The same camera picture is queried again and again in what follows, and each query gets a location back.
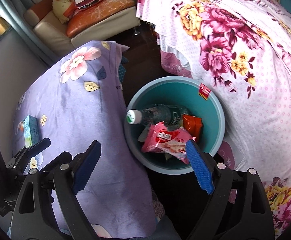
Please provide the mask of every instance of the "trash can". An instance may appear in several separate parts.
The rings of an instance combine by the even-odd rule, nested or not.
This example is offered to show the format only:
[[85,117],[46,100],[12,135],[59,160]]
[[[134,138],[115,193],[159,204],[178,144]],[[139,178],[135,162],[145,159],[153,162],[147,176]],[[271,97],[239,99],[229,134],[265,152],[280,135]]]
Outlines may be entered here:
[[[168,76],[156,79],[142,87],[130,101],[127,110],[140,109],[150,104],[182,105],[191,115],[202,118],[202,136],[198,142],[203,152],[212,156],[218,151],[224,137],[225,119],[219,100],[210,92],[207,99],[201,83],[194,79]],[[134,156],[146,167],[163,174],[179,175],[192,172],[191,165],[186,165],[176,158],[168,161],[162,154],[141,152],[142,144],[137,139],[144,126],[124,123],[127,144]]]

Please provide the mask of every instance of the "bottle cap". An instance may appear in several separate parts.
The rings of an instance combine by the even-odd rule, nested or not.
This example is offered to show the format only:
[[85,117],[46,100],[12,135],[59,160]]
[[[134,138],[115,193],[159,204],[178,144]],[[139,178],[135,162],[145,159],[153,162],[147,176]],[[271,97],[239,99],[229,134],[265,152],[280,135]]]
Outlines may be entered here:
[[127,122],[129,124],[138,124],[142,121],[142,113],[139,110],[127,111]]

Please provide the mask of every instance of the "metal screw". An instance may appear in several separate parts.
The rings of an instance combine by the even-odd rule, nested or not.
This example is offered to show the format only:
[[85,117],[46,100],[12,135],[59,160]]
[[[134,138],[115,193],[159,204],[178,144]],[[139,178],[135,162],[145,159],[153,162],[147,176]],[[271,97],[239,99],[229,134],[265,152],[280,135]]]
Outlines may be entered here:
[[61,170],[67,170],[69,168],[69,165],[68,165],[68,163],[63,163],[61,166],[60,166],[60,169]]
[[36,169],[36,168],[32,168],[32,169],[29,171],[29,173],[30,173],[31,175],[35,174],[36,172],[37,172],[37,169]]
[[255,175],[255,174],[256,174],[256,170],[255,170],[255,169],[249,169],[249,172],[250,172],[252,175]]
[[220,170],[224,170],[226,168],[224,163],[218,163],[217,166]]

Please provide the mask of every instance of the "yellow pillow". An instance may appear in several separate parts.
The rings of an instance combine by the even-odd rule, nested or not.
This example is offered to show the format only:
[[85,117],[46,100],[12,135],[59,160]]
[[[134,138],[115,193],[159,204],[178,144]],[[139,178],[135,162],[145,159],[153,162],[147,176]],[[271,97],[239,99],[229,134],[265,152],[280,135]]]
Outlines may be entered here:
[[76,10],[74,0],[53,0],[52,10],[61,23],[70,20]]

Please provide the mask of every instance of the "blue curtain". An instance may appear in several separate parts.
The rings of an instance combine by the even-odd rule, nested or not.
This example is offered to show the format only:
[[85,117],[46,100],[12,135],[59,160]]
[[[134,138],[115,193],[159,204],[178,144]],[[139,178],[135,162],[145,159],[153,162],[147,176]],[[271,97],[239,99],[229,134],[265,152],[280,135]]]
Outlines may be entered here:
[[35,35],[23,17],[27,9],[33,5],[32,0],[0,0],[0,16],[15,29],[35,55],[48,66],[52,66],[60,57]]

